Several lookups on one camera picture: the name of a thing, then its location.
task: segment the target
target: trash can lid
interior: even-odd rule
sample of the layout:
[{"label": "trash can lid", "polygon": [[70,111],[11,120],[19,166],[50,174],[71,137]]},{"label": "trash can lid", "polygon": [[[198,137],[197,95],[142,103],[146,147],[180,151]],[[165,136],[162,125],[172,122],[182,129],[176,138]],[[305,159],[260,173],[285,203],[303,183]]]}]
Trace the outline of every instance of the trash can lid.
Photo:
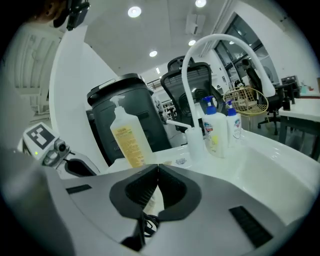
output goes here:
[{"label": "trash can lid", "polygon": [[110,79],[109,81],[106,81],[94,87],[93,89],[91,89],[91,91],[86,95],[86,99],[89,105],[92,106],[95,99],[98,99],[101,95],[104,95],[110,91],[113,91],[115,89],[114,85],[118,82],[123,82],[124,80],[134,80],[135,82],[139,81],[139,82],[142,82],[143,84],[146,84],[142,76],[136,73],[129,73],[129,74],[118,76],[117,78]]}]

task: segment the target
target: floor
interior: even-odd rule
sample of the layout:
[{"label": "floor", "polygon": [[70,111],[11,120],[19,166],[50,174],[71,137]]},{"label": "floor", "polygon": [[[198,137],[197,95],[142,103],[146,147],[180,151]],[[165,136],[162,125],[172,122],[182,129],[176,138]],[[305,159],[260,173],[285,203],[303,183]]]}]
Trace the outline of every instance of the floor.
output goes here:
[{"label": "floor", "polygon": [[[261,128],[258,129],[258,123],[264,121],[267,114],[262,114],[258,116],[251,117],[251,126],[249,129],[249,122],[247,117],[242,117],[242,128],[251,131],[253,133],[265,136],[269,139],[278,141],[279,140],[279,133],[280,133],[280,122],[277,122],[277,130],[278,135],[275,135],[275,126],[273,122],[262,124]],[[312,151],[312,146],[314,142],[315,136],[305,133],[303,138],[303,133],[299,130],[290,131],[288,128],[287,137],[285,144],[295,150],[302,152],[303,154],[310,156]]]}]

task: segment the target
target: wire basket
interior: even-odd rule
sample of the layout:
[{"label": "wire basket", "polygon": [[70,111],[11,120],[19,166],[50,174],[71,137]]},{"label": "wire basket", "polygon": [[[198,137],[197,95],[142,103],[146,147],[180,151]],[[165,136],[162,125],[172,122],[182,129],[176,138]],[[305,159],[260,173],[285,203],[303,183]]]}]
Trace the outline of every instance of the wire basket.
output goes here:
[{"label": "wire basket", "polygon": [[228,90],[224,94],[223,100],[225,102],[233,100],[234,109],[245,117],[260,115],[266,112],[269,106],[268,99],[261,92],[246,86]]}]

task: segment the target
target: ceiling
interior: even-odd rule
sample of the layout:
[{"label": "ceiling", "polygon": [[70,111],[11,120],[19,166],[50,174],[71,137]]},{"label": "ceiling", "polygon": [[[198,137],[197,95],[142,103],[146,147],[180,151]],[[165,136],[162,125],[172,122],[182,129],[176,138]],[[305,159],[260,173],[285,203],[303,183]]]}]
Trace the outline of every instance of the ceiling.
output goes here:
[{"label": "ceiling", "polygon": [[[185,55],[191,39],[211,34],[225,1],[207,0],[205,7],[197,8],[195,0],[91,0],[92,14],[98,6],[102,14],[89,24],[85,42],[117,75],[142,73]],[[141,8],[139,17],[128,16],[133,6]],[[201,34],[186,34],[188,14],[206,16]],[[151,58],[153,50],[158,55]]]}]

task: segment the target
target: white pipe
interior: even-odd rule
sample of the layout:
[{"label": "white pipe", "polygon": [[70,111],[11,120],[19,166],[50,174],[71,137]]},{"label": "white pipe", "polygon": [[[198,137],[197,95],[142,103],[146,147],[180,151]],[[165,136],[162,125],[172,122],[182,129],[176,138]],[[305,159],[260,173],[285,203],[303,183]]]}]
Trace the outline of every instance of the white pipe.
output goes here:
[{"label": "white pipe", "polygon": [[244,49],[248,53],[248,55],[251,57],[254,65],[258,71],[258,75],[259,75],[259,77],[261,79],[261,83],[262,83],[262,92],[263,92],[264,96],[271,97],[276,94],[275,87],[272,85],[269,77],[267,76],[264,67],[262,66],[262,64],[261,64],[260,60],[258,59],[257,55],[255,54],[254,50],[252,50],[249,45],[247,45],[244,41],[240,40],[239,38],[232,36],[232,35],[228,35],[228,34],[207,35],[207,36],[201,38],[200,40],[198,40],[187,51],[187,53],[183,59],[182,71],[181,71],[183,87],[184,87],[185,94],[186,94],[186,97],[188,99],[188,103],[190,106],[193,124],[194,124],[194,127],[196,127],[196,128],[199,127],[199,122],[198,122],[198,118],[197,118],[194,99],[192,97],[190,86],[188,83],[187,69],[188,69],[188,64],[189,64],[191,55],[193,55],[195,53],[195,51],[198,50],[198,48],[200,48],[201,45],[203,45],[209,41],[212,41],[212,40],[225,40],[225,41],[230,41],[230,42],[232,41],[236,45],[238,45],[242,49]]},{"label": "white pipe", "polygon": [[191,129],[191,125],[189,124],[185,124],[183,122],[176,122],[176,121],[172,121],[172,120],[167,120],[166,121],[167,124],[170,124],[170,125],[174,125],[174,126],[181,126],[181,127],[185,127],[185,128],[188,128],[188,129]]}]

